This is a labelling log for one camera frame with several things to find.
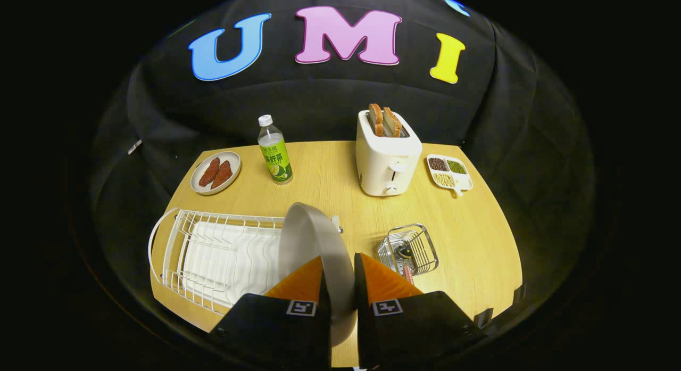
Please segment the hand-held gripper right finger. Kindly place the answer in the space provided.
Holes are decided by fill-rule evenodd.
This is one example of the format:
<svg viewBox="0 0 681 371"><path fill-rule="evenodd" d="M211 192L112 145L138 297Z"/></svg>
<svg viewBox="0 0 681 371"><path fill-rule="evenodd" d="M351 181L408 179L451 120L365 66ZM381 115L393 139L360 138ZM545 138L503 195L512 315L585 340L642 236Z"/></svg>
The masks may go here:
<svg viewBox="0 0 681 371"><path fill-rule="evenodd" d="M486 337L446 293L424 293L363 253L354 264L362 368L441 369Z"/></svg>

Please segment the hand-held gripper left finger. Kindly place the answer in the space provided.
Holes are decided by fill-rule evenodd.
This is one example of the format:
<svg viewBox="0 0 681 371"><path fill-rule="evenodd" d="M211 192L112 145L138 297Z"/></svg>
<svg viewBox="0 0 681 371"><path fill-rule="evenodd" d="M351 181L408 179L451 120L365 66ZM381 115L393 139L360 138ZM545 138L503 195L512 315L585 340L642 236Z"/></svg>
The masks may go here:
<svg viewBox="0 0 681 371"><path fill-rule="evenodd" d="M263 295L246 293L209 340L240 369L329 369L330 297L320 256Z"/></svg>

